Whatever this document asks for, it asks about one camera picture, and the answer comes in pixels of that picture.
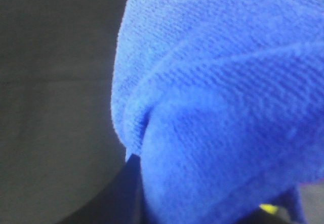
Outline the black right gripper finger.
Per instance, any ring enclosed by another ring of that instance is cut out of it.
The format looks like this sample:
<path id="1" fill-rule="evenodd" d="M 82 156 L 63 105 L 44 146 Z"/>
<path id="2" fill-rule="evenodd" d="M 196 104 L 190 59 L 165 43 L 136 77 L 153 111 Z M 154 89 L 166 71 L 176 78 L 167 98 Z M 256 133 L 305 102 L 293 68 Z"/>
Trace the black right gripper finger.
<path id="1" fill-rule="evenodd" d="M 131 155 L 105 189 L 59 223 L 149 223 L 145 211 L 140 158 L 137 155 Z"/>

